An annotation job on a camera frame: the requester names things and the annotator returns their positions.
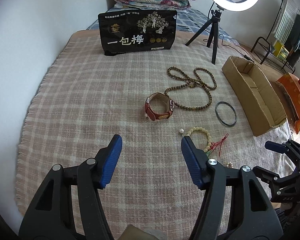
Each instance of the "red leather watch strap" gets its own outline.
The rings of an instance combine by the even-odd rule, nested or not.
[[[158,114],[151,109],[150,101],[154,98],[159,98],[160,100],[162,100],[163,102],[166,103],[167,112],[165,112],[163,114]],[[173,107],[174,107],[173,101],[169,97],[167,97],[166,95],[164,95],[162,93],[154,93],[146,99],[145,112],[152,121],[167,119],[172,115]]]

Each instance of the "metal pivot screw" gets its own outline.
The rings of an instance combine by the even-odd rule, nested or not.
[[[96,160],[94,158],[90,158],[87,160],[87,164],[89,165],[92,165],[92,164],[95,164],[96,163]]]
[[[250,167],[246,166],[246,165],[242,166],[242,170],[245,171],[245,172],[251,171]]]
[[[215,159],[209,159],[208,163],[213,166],[213,165],[217,165],[218,162]]]
[[[60,164],[53,165],[52,169],[53,169],[54,171],[58,171],[58,170],[61,169],[61,165],[60,165]]]

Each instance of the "red string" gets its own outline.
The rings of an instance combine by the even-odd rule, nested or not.
[[[217,146],[220,144],[220,150],[219,150],[219,157],[220,157],[220,154],[221,154],[221,147],[222,147],[222,143],[223,141],[228,137],[228,133],[226,134],[226,136],[224,136],[220,141],[216,142],[216,143],[211,143],[211,146],[210,146],[210,150],[212,150],[212,152],[217,148]]]

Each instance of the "wooden bead necklace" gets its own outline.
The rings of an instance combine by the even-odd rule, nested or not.
[[[210,135],[210,133],[208,132],[208,130],[206,130],[205,128],[202,128],[201,126],[196,126],[196,127],[192,127],[187,133],[185,136],[190,136],[194,131],[201,131],[203,133],[205,133],[208,137],[208,144],[207,146],[204,148],[204,152],[206,153],[209,149],[210,149],[210,146],[211,146],[211,142],[212,142],[212,137]]]
[[[175,71],[178,71],[179,73],[181,73],[184,77],[178,77],[176,75],[173,75],[171,74],[171,70],[175,70]],[[197,74],[197,70],[202,70],[204,72],[206,72],[207,74],[209,74],[209,76],[212,78],[212,81],[213,81],[213,84],[214,86],[213,87],[210,87],[209,85],[207,85],[205,82],[202,81],[202,79],[200,78],[200,76]],[[207,107],[209,107],[212,103],[212,95],[210,94],[209,90],[215,90],[217,88],[217,82],[214,78],[214,76],[212,75],[212,73],[205,69],[205,68],[201,68],[201,67],[198,67],[198,68],[195,68],[193,70],[194,72],[194,75],[197,77],[197,78],[191,78],[189,77],[186,73],[184,73],[181,69],[177,68],[177,67],[170,67],[168,68],[167,70],[167,73],[168,73],[168,76],[172,77],[172,78],[175,78],[177,80],[182,80],[182,81],[186,81],[186,84],[184,85],[181,85],[181,86],[176,86],[176,87],[170,87],[170,88],[167,88],[164,92],[164,94],[167,96],[167,97],[170,97],[168,95],[168,92],[171,91],[171,90],[177,90],[177,89],[181,89],[181,88],[186,88],[186,87],[189,87],[189,88],[194,88],[196,86],[201,86],[203,88],[203,90],[207,93],[208,97],[209,97],[209,102],[205,105],[205,106],[197,106],[197,107],[188,107],[188,106],[183,106],[179,103],[177,103],[175,100],[173,100],[174,102],[174,105],[181,108],[181,109],[185,109],[185,110],[189,110],[189,111],[194,111],[194,110],[202,110],[202,109],[206,109]]]

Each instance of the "black snack bag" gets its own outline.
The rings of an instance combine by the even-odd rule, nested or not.
[[[170,49],[176,36],[177,11],[122,10],[98,15],[101,45],[106,56]]]

